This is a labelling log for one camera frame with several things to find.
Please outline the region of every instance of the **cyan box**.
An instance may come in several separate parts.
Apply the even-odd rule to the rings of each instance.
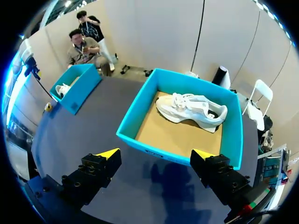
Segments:
[[[57,94],[56,85],[66,84],[70,86],[77,78],[63,98]],[[51,95],[69,112],[76,114],[88,95],[102,80],[93,64],[78,64],[71,66],[51,88]]]
[[[122,120],[116,132],[118,137],[133,148],[163,157],[166,160],[190,165],[188,157],[169,153],[135,140],[157,91],[168,94],[176,92],[204,95],[219,105],[226,105],[228,114],[222,125],[220,153],[230,159],[230,164],[234,166],[235,170],[240,169],[243,150],[243,123],[237,95],[211,82],[173,71],[155,69],[152,72]]]

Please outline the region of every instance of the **white sneaker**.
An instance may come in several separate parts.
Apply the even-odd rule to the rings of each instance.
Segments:
[[[62,98],[66,95],[66,93],[70,90],[70,86],[63,83],[63,85],[55,86],[55,90],[57,94]]]
[[[205,96],[177,94],[162,96],[156,101],[158,111],[168,120],[179,123],[194,120],[202,129],[214,133],[228,113],[225,105],[220,106]]]
[[[115,70],[114,64],[113,63],[109,63],[109,65],[110,65],[110,71],[114,71]]]

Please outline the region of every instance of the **khaki shirt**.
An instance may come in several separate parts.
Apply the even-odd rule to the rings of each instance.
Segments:
[[[91,37],[84,38],[85,47],[99,48],[99,44]],[[68,65],[69,64],[87,64],[95,63],[96,54],[83,54],[82,49],[77,49],[72,45],[67,52],[68,55]]]

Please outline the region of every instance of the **table surface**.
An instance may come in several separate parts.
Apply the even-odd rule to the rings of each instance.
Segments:
[[[228,206],[205,189],[191,167],[133,149],[116,135],[143,83],[106,77],[74,116],[60,105],[45,112],[32,153],[42,177],[61,183],[88,153],[119,147],[122,165],[108,188],[101,188],[82,211],[114,224],[223,223]],[[253,183],[257,165],[255,123],[243,117],[244,146],[240,173]]]

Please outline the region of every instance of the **black cylinder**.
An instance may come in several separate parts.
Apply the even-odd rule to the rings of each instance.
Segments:
[[[212,81],[212,83],[216,84],[216,85],[220,85],[221,81],[223,80],[225,74],[227,73],[227,69],[224,68],[223,66],[220,66],[214,76],[214,79]]]

